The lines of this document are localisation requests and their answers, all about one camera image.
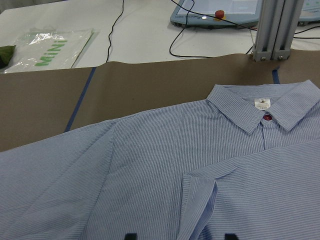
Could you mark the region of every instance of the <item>device screen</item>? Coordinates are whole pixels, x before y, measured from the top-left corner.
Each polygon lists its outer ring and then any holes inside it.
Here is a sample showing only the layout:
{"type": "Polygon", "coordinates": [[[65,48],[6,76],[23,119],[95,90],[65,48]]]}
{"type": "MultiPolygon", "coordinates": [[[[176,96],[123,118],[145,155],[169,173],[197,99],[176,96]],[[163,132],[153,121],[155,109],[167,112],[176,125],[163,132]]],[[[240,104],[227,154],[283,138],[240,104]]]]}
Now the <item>device screen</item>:
{"type": "MultiPolygon", "coordinates": [[[[215,14],[223,10],[226,14],[256,14],[258,0],[194,0],[192,11],[202,14],[215,14]]],[[[190,9],[193,2],[185,0],[182,7],[190,9]]],[[[188,11],[180,8],[178,15],[186,15],[188,11]]]]}

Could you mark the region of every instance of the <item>brown surface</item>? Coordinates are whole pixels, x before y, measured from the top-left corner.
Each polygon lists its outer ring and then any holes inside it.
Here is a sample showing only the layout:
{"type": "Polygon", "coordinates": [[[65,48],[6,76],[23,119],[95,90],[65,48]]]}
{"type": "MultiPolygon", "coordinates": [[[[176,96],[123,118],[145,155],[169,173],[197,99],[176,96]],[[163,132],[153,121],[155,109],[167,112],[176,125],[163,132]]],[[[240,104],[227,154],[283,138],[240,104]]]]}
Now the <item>brown surface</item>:
{"type": "MultiPolygon", "coordinates": [[[[215,84],[282,84],[311,79],[320,87],[320,51],[292,50],[289,60],[249,55],[97,67],[72,129],[170,105],[202,100],[215,84]]],[[[91,68],[0,75],[0,151],[61,134],[91,68]]]]}
{"type": "Polygon", "coordinates": [[[320,87],[320,51],[292,50],[284,61],[255,62],[232,54],[208,59],[126,64],[97,68],[72,129],[140,111],[205,99],[215,84],[272,84],[311,79],[320,87]]]}
{"type": "Polygon", "coordinates": [[[63,133],[90,71],[0,74],[0,152],[63,133]]]}

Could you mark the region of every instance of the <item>shirt collar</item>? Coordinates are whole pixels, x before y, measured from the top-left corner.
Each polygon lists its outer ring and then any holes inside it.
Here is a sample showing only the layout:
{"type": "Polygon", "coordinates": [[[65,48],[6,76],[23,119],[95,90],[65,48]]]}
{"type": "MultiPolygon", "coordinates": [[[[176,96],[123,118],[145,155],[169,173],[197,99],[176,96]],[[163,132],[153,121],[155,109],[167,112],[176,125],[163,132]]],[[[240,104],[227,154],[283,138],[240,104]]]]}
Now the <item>shirt collar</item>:
{"type": "Polygon", "coordinates": [[[215,85],[207,100],[239,128],[252,134],[265,112],[249,104],[243,99],[246,97],[273,99],[267,111],[288,132],[320,101],[320,89],[310,80],[259,86],[215,85]]]}

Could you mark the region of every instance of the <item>green cloth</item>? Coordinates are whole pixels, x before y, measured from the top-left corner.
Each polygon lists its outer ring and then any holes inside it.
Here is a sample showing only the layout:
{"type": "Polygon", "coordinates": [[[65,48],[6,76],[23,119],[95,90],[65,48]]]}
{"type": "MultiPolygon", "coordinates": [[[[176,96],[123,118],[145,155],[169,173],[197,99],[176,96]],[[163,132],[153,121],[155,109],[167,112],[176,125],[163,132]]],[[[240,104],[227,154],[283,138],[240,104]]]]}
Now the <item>green cloth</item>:
{"type": "Polygon", "coordinates": [[[12,58],[16,46],[0,46],[0,68],[7,66],[12,58]]]}

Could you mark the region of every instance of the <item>shirt button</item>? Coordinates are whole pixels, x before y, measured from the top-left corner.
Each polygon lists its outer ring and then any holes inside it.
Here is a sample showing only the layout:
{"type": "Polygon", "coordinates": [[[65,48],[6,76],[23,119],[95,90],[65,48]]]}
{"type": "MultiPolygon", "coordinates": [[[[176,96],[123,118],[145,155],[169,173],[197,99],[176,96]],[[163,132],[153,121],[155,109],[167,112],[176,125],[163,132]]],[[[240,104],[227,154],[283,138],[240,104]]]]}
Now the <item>shirt button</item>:
{"type": "Polygon", "coordinates": [[[267,120],[267,121],[270,121],[270,120],[272,120],[272,116],[271,115],[264,115],[263,119],[267,120]]]}

